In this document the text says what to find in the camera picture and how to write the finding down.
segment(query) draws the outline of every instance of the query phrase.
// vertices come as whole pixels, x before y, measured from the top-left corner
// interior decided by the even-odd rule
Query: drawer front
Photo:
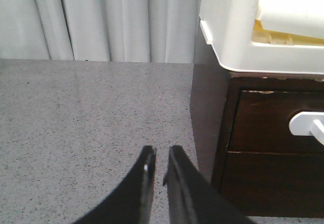
[[[300,111],[324,111],[324,93],[241,91],[228,150],[324,153],[314,137],[290,133],[289,122]]]
[[[245,215],[324,217],[324,156],[228,153],[220,193]]]

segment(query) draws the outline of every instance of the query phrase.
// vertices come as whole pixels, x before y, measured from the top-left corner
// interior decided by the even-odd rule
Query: white curtain
[[[0,58],[192,63],[199,0],[0,0]]]

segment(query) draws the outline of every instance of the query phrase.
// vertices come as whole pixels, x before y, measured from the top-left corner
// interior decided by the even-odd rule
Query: black curved edge
[[[144,146],[136,163],[117,188],[74,224],[149,223],[153,201],[156,149]]]
[[[169,151],[165,177],[171,224],[253,224],[200,175],[181,146]]]

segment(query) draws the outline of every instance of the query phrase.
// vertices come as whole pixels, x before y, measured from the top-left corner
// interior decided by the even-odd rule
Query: white plastic container
[[[200,18],[228,70],[324,74],[324,0],[201,0]]]

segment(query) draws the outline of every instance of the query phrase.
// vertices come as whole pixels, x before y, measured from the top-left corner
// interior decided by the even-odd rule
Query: gray countertop
[[[157,147],[151,223],[169,223],[169,146],[196,164],[192,64],[0,60],[0,222],[70,223]]]

